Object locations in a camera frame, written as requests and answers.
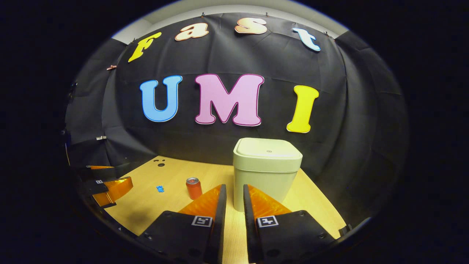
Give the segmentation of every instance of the letter m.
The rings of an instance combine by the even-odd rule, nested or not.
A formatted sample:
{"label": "letter m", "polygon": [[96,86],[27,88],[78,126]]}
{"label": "letter m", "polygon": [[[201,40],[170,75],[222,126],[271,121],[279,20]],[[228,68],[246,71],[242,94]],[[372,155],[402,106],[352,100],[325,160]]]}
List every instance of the letter m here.
{"label": "letter m", "polygon": [[212,104],[220,121],[226,123],[236,105],[238,113],[233,117],[233,123],[243,126],[261,124],[257,115],[257,101],[259,88],[264,83],[264,77],[255,74],[241,75],[230,93],[216,74],[203,74],[196,77],[200,85],[200,111],[196,116],[199,124],[213,124],[216,120],[212,115]]}

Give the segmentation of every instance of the light blue letter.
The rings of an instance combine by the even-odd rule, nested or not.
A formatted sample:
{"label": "light blue letter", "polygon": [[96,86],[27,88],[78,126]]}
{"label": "light blue letter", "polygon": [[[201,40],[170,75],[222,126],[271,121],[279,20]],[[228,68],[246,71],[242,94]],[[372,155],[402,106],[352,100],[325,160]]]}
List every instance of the light blue letter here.
{"label": "light blue letter", "polygon": [[145,116],[154,122],[166,122],[173,118],[177,112],[177,85],[182,81],[182,76],[173,75],[163,79],[166,85],[167,106],[164,110],[156,109],[155,105],[155,88],[158,81],[146,81],[140,85],[142,91],[142,107]]}
{"label": "light blue letter", "polygon": [[298,32],[300,35],[301,41],[308,46],[308,48],[315,50],[315,51],[320,51],[321,48],[314,44],[311,39],[316,40],[316,38],[313,35],[310,35],[306,30],[301,29],[301,28],[293,28],[293,31]]}

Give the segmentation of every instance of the square container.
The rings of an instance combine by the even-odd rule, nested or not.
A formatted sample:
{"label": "square container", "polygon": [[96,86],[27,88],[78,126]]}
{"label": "square container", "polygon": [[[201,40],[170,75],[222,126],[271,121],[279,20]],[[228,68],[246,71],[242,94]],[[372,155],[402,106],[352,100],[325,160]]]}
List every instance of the square container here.
{"label": "square container", "polygon": [[233,150],[234,208],[244,212],[242,187],[250,184],[282,202],[303,155],[285,140],[242,138]]}

